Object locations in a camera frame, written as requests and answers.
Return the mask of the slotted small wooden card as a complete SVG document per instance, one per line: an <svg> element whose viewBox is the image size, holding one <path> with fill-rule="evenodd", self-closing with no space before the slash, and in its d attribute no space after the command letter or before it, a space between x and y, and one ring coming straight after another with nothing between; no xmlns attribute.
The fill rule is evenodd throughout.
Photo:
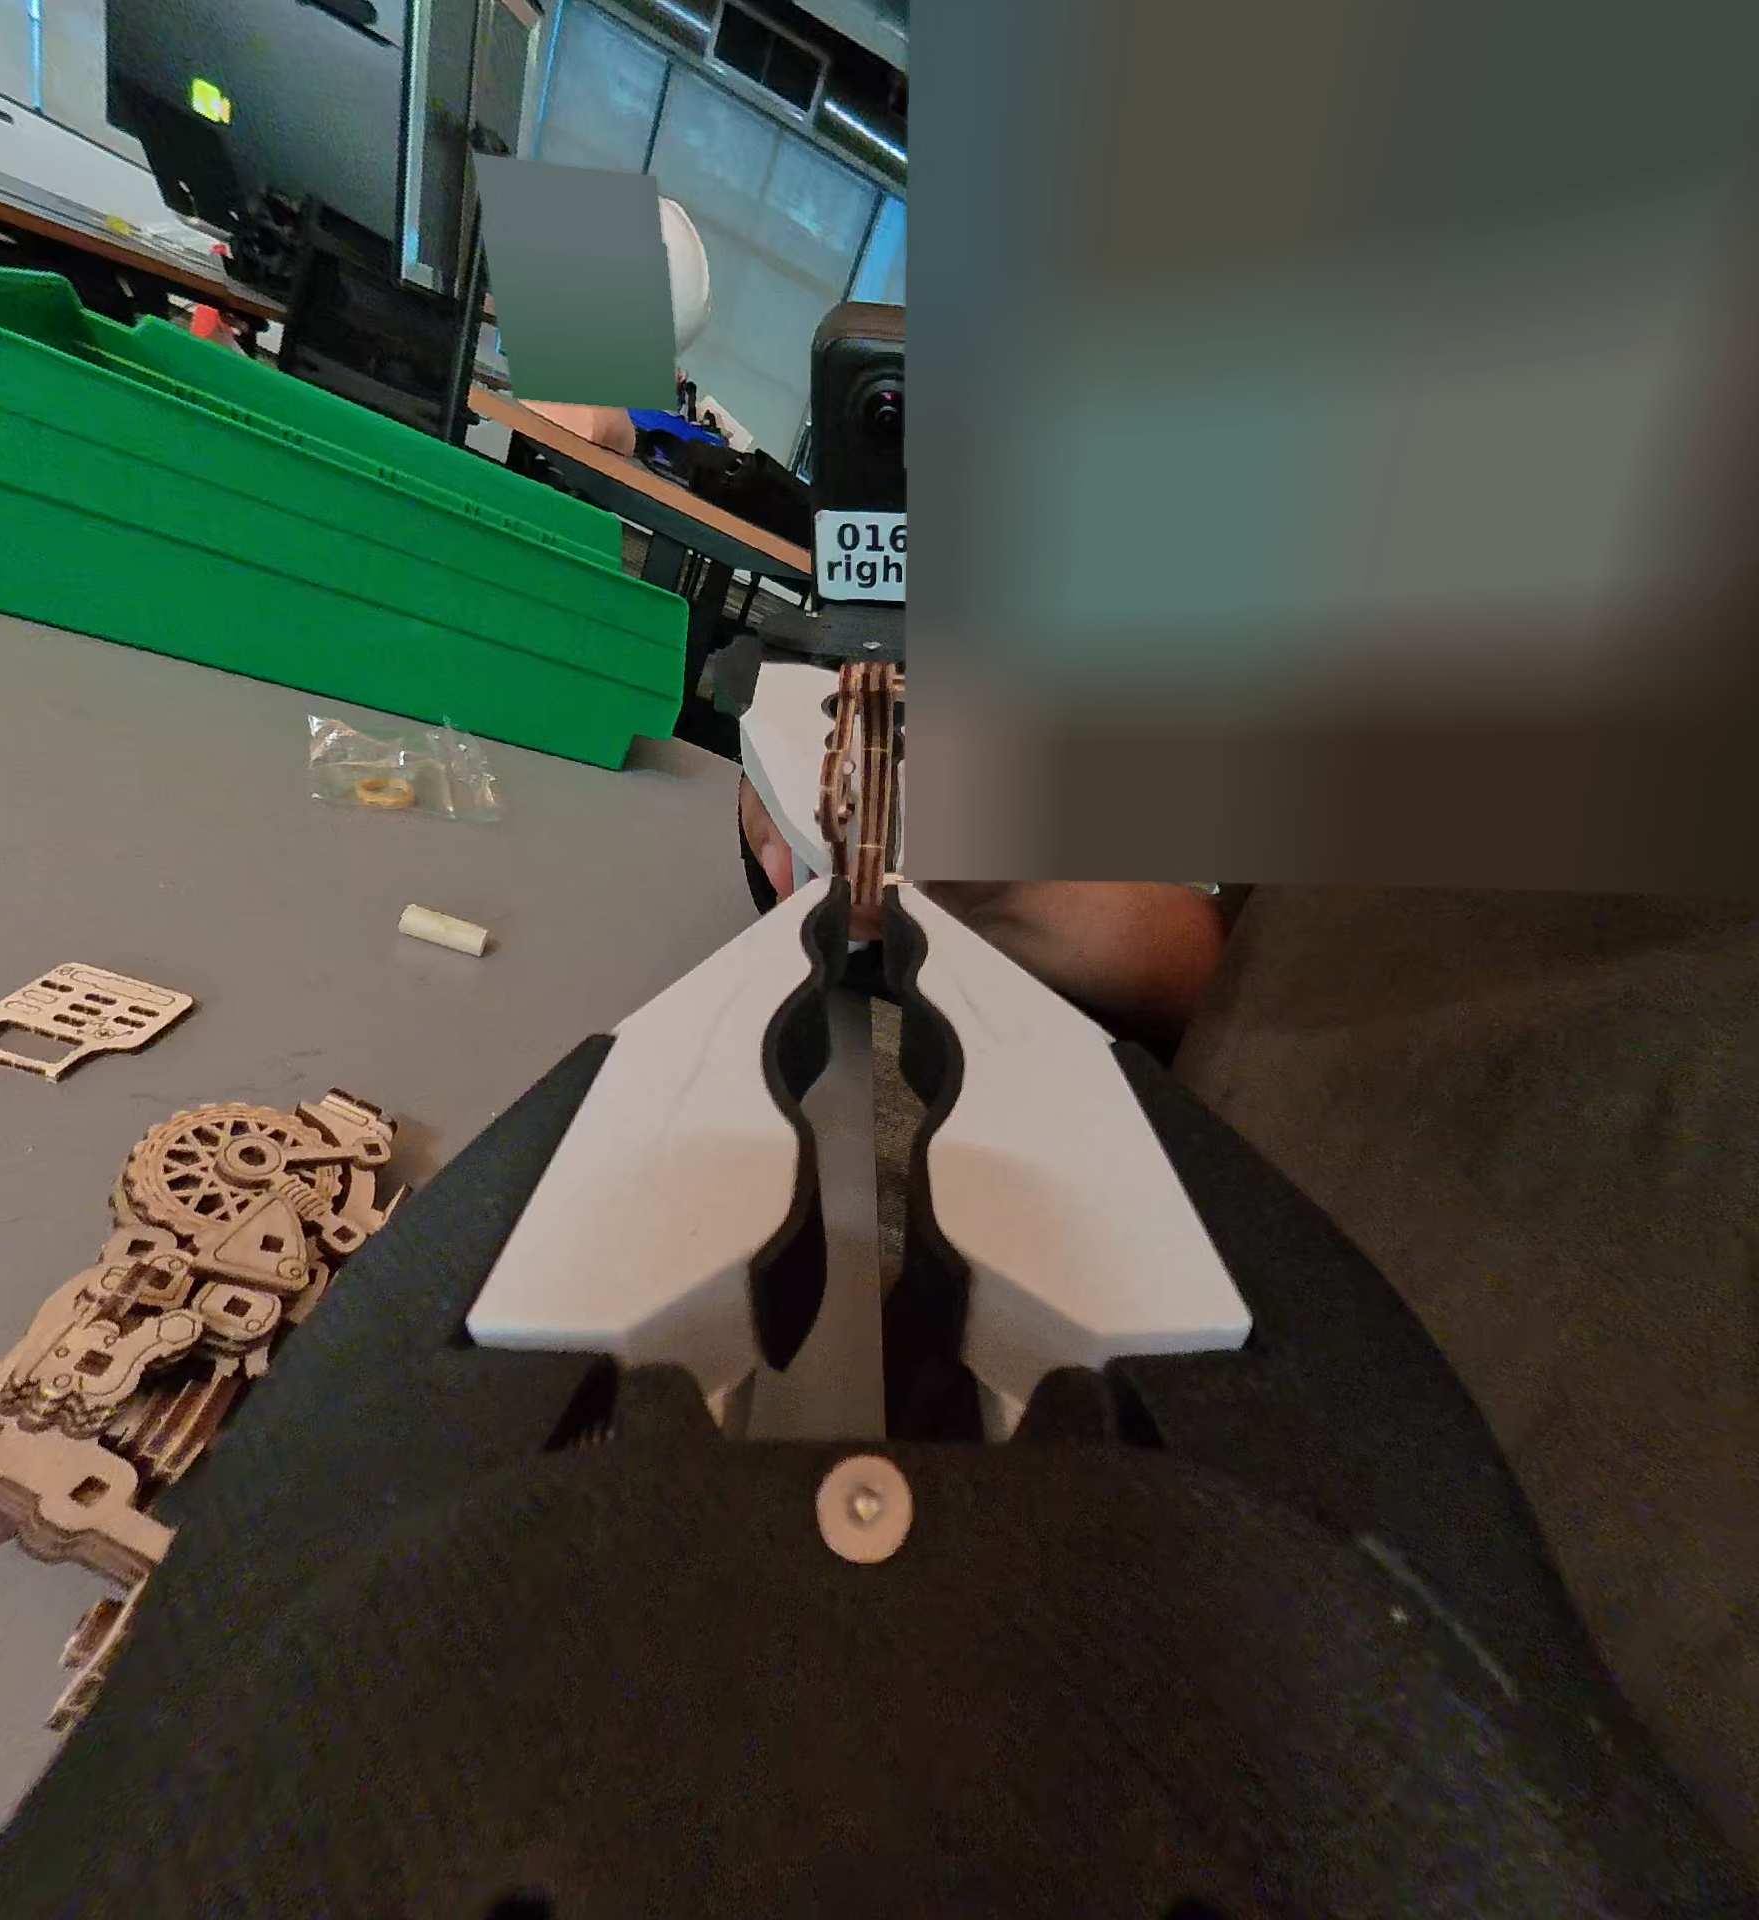
<svg viewBox="0 0 1759 1920"><path fill-rule="evenodd" d="M95 966L50 966L0 999L0 1068L64 1080L139 1051L194 1015L194 993Z"/></svg>

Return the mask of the grey desk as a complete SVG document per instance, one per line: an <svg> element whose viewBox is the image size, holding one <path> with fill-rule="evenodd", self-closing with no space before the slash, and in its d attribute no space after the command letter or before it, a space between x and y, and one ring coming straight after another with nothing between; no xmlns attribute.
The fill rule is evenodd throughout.
<svg viewBox="0 0 1759 1920"><path fill-rule="evenodd" d="M501 828L314 804L304 702L0 615L0 999L194 993L89 1084L0 1068L0 1358L129 1146L322 1071L440 1146L194 1476L98 1699L0 1802L0 1916L978 1916L915 1618L956 1476L735 1442L691 1372L482 1350L607 1037L745 933L729 760L509 765ZM470 958L407 903L488 925Z"/></svg>

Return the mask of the wooden mechanical model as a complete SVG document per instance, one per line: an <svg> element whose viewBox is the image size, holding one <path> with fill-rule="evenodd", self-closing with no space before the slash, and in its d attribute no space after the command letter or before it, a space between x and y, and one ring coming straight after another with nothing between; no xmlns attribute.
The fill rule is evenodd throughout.
<svg viewBox="0 0 1759 1920"><path fill-rule="evenodd" d="M122 1160L98 1259L0 1358L0 1545L110 1584L58 1657L54 1735L98 1699L173 1545L156 1498L407 1197L380 1196L393 1137L338 1089L155 1122Z"/></svg>

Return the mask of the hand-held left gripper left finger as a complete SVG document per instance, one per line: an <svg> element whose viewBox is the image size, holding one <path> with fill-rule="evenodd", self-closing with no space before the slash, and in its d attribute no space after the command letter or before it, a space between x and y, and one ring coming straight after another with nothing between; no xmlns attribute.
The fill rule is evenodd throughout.
<svg viewBox="0 0 1759 1920"><path fill-rule="evenodd" d="M843 878L812 878L637 1005L467 1314L482 1350L585 1352L698 1380L722 1434L790 1372L829 1293L816 1130Z"/></svg>

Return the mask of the clear plastic bag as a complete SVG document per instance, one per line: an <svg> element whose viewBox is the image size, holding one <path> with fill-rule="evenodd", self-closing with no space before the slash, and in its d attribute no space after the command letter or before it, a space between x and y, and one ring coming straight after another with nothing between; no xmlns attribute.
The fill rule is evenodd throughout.
<svg viewBox="0 0 1759 1920"><path fill-rule="evenodd" d="M356 804L356 781L400 774L414 781L419 815L495 819L501 791L486 750L453 729L426 729L380 716L369 724L336 714L309 714L309 791L318 804Z"/></svg>

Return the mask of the green plastic bin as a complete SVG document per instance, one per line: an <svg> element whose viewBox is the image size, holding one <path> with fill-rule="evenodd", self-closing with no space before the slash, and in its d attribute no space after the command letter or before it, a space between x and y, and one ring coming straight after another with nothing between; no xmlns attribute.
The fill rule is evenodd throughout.
<svg viewBox="0 0 1759 1920"><path fill-rule="evenodd" d="M602 770L691 640L611 511L13 269L0 611Z"/></svg>

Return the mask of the black monitor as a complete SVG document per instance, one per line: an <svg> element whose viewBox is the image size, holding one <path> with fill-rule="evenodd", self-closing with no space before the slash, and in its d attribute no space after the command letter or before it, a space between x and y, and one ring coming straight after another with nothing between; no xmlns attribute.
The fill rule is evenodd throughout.
<svg viewBox="0 0 1759 1920"><path fill-rule="evenodd" d="M202 230L281 193L393 242L407 25L407 5L106 5L106 120Z"/></svg>

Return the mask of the person's right hand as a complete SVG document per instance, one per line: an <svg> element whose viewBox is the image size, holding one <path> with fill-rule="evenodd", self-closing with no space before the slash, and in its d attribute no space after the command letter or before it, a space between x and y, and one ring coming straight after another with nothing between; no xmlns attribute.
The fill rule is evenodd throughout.
<svg viewBox="0 0 1759 1920"><path fill-rule="evenodd" d="M1176 1061L1228 955L1215 896L1179 878L931 878L924 891L1163 1066Z"/></svg>

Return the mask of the small wooden arc piece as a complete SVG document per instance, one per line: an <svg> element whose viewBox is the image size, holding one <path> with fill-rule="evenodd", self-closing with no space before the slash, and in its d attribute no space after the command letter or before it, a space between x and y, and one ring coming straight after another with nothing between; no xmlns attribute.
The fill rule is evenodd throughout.
<svg viewBox="0 0 1759 1920"><path fill-rule="evenodd" d="M825 716L816 828L849 887L849 937L869 946L902 850L902 668L843 664Z"/></svg>

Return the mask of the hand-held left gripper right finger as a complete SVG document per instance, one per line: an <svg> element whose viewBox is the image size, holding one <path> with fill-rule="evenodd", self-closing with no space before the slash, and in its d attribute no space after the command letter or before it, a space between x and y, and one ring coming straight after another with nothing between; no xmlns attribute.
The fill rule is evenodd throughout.
<svg viewBox="0 0 1759 1920"><path fill-rule="evenodd" d="M924 1103L882 1305L892 1438L1004 1438L1046 1375L1237 1352L1237 1293L1133 1045L911 882L882 896L899 1068Z"/></svg>

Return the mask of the black bag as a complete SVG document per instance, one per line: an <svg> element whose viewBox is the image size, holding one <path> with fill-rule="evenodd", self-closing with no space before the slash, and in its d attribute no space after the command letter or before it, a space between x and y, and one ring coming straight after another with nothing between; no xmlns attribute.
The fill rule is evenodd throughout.
<svg viewBox="0 0 1759 1920"><path fill-rule="evenodd" d="M669 467L706 506L806 551L812 549L812 489L768 455L678 440Z"/></svg>

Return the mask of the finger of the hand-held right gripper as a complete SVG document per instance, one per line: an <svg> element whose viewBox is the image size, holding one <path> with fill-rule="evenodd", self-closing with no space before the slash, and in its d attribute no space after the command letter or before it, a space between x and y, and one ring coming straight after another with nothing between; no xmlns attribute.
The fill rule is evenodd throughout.
<svg viewBox="0 0 1759 1920"><path fill-rule="evenodd" d="M819 664L768 657L741 714L741 774L778 838L793 850L793 882L833 873L816 807L837 729L839 674Z"/></svg>

